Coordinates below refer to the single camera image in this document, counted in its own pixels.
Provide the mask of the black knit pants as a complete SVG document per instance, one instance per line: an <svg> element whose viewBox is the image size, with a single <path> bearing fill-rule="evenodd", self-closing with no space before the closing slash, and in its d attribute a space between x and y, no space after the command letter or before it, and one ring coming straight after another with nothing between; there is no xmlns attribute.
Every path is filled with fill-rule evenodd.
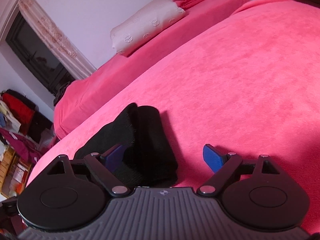
<svg viewBox="0 0 320 240"><path fill-rule="evenodd" d="M155 107L127 105L113 122L103 126L79 148L74 158L82 159L94 152L103 154L116 144L128 148L123 165L112 174L128 188L176 183L178 163Z"/></svg>

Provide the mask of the red far bed cover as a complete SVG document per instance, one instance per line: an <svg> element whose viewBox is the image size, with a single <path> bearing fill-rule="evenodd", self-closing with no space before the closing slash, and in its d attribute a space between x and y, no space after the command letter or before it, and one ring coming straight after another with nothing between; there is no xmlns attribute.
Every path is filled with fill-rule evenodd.
<svg viewBox="0 0 320 240"><path fill-rule="evenodd" d="M72 82L54 109L54 132L63 139L158 61L231 16L249 0L205 0L187 10L129 57L114 55L91 76Z"/></svg>

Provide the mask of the pink fleece blanket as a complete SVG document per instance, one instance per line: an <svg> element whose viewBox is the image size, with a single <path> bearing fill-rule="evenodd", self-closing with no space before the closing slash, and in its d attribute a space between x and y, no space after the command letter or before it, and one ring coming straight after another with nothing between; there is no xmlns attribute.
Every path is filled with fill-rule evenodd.
<svg viewBox="0 0 320 240"><path fill-rule="evenodd" d="M244 158L270 155L310 198L303 221L319 231L319 5L254 0L144 72L58 142L73 157L129 104L150 105L178 162L178 186L199 187L212 171L205 144Z"/></svg>

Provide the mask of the pink lace curtain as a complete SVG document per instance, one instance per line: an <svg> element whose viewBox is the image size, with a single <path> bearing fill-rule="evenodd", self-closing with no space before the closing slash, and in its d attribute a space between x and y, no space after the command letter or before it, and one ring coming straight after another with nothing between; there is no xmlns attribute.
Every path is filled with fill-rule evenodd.
<svg viewBox="0 0 320 240"><path fill-rule="evenodd" d="M17 6L40 40L75 79L83 80L96 71L36 0L18 0Z"/></svg>

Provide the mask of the hanging clothes rack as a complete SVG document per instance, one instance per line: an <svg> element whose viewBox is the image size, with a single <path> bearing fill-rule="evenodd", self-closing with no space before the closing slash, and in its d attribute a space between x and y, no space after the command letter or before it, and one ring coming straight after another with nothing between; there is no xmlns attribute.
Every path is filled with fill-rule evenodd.
<svg viewBox="0 0 320 240"><path fill-rule="evenodd" d="M54 138L53 123L19 92L1 92L1 141L25 162L36 164Z"/></svg>

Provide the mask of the wooden shelf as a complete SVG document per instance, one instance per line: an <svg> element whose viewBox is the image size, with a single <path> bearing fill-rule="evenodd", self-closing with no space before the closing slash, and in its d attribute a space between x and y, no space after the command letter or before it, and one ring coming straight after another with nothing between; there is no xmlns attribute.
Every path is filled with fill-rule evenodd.
<svg viewBox="0 0 320 240"><path fill-rule="evenodd" d="M7 147L1 161L1 195L16 197L25 189L32 165L26 163L12 147Z"/></svg>

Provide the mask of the dark cabinet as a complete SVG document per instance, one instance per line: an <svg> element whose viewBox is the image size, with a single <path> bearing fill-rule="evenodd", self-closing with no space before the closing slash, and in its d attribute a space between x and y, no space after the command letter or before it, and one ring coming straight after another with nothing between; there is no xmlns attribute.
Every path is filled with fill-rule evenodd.
<svg viewBox="0 0 320 240"><path fill-rule="evenodd" d="M74 77L37 36L21 13L15 17L5 40L26 68L53 96L63 96L75 80Z"/></svg>

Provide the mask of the cream satin pillow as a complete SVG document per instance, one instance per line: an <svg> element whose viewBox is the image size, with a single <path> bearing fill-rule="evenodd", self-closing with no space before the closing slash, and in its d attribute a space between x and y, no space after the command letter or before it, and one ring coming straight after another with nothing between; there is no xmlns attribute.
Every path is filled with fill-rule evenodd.
<svg viewBox="0 0 320 240"><path fill-rule="evenodd" d="M185 15L173 1L153 0L111 30L112 48L127 57Z"/></svg>

